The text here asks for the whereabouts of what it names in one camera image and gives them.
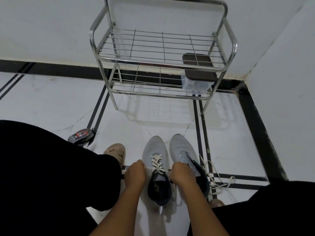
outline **person's right arm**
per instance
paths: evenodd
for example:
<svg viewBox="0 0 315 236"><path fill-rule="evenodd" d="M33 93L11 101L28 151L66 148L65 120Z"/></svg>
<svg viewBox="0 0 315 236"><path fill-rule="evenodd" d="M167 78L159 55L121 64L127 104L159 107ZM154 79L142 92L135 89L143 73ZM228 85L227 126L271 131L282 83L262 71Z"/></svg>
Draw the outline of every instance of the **person's right arm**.
<svg viewBox="0 0 315 236"><path fill-rule="evenodd" d="M184 193L194 236L229 235L203 196L196 183L196 177L187 164L174 163L169 177Z"/></svg>

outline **foot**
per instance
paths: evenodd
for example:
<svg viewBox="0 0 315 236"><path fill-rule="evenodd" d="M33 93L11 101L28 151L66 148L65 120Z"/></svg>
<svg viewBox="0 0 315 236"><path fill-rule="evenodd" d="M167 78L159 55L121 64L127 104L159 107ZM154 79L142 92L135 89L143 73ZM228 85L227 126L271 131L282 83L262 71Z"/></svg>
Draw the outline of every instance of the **foot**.
<svg viewBox="0 0 315 236"><path fill-rule="evenodd" d="M168 158L166 146L159 136L152 137L146 144L142 161L147 168L153 168L148 185L148 196L159 206L162 214L163 206L171 199L171 184L165 171L168 171Z"/></svg>
<svg viewBox="0 0 315 236"><path fill-rule="evenodd" d="M203 195L207 197L210 191L209 180L200 166L195 150L190 142L183 135L176 134L169 143L169 152L174 163L179 161L191 168Z"/></svg>
<svg viewBox="0 0 315 236"><path fill-rule="evenodd" d="M224 206L225 204L219 199L212 199L209 201L209 205L211 208L216 208L216 207Z"/></svg>
<svg viewBox="0 0 315 236"><path fill-rule="evenodd" d="M120 168L123 168L124 165L124 161L125 161L125 147L123 144L121 143L115 143L112 144L111 146L109 146L103 154L107 154L107 155L111 155L113 157L115 157L119 164L120 164Z"/></svg>

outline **white wall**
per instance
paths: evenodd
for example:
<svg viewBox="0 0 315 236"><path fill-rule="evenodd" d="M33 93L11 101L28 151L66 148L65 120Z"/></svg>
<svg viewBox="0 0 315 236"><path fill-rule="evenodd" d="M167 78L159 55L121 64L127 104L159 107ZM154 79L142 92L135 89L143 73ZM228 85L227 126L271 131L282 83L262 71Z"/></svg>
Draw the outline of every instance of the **white wall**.
<svg viewBox="0 0 315 236"><path fill-rule="evenodd" d="M238 52L227 76L244 77L306 0L225 0ZM0 59L96 66L89 28L103 0L0 0ZM222 8L165 0L109 0L121 28L211 34ZM98 37L108 28L106 20ZM230 50L226 33L223 48Z"/></svg>
<svg viewBox="0 0 315 236"><path fill-rule="evenodd" d="M315 0L308 0L246 84L289 180L315 182Z"/></svg>

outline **white tile floor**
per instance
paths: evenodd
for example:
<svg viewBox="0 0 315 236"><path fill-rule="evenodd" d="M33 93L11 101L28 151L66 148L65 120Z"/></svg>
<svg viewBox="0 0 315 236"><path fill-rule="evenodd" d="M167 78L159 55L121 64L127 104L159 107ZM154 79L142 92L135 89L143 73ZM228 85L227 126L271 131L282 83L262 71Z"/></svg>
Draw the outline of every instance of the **white tile floor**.
<svg viewBox="0 0 315 236"><path fill-rule="evenodd" d="M0 88L13 75L0 73ZM87 126L103 86L103 82L98 80L26 75L0 101L0 119L30 123L67 139L70 134ZM106 95L107 90L92 127ZM192 100L122 94L114 96L119 109L114 109L109 98L95 140L89 146L90 150L101 154L109 145L123 143L126 147L124 164L129 166L142 158L144 146L151 136L159 135L168 148L171 137L180 133L185 135L195 151L199 152ZM200 144L206 160L200 117L198 120ZM219 173L265 176L236 95L216 93L205 112L205 123L211 159ZM168 168L172 163L169 157ZM236 180L236 183L268 184L250 180ZM255 192L256 190L225 189L218 194L218 198L225 204L232 204L249 199ZM90 207L88 211L96 222L100 222L108 213ZM135 235L186 235L188 227L187 207L178 191L176 201L167 205L162 216L151 207L146 192L143 192L138 205Z"/></svg>

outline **loose shoelace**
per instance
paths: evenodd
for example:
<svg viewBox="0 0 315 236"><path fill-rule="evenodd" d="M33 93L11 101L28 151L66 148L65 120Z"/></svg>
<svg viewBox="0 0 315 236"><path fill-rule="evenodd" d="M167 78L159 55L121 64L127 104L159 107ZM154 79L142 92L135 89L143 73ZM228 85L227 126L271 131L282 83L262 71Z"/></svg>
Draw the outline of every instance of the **loose shoelace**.
<svg viewBox="0 0 315 236"><path fill-rule="evenodd" d="M162 155L151 156L151 158L154 170L156 170L160 174L163 174L162 171L168 172L168 170L163 169L162 163L160 162L160 160L162 159Z"/></svg>
<svg viewBox="0 0 315 236"><path fill-rule="evenodd" d="M202 167L202 169L206 172L207 176L210 178L210 189L216 190L215 193L212 193L212 190L210 190L209 194L218 194L218 193L220 193L220 192L222 191L221 188L223 188L223 187L224 187L224 188L229 188L229 186L230 186L231 184L234 184L234 183L235 183L236 179L235 179L234 176L231 176L231 177L230 177L230 180L229 180L228 183L224 183L224 182L222 181L222 179L221 179L221 177L220 177L218 171L216 170L215 166L213 165L213 163L208 160L208 161L207 161L207 165L209 165L209 163L211 164L213 173L216 173L216 174L218 175L218 178L220 179L220 181L221 181L221 183L222 183L221 185L218 185L218 184L215 182L215 180L212 178L212 176L210 175L210 173L207 171L207 166L206 166L206 164L205 164L203 158L201 157L200 154L199 154L199 156L200 156L200 159L201 159L202 162L203 162L203 167Z"/></svg>

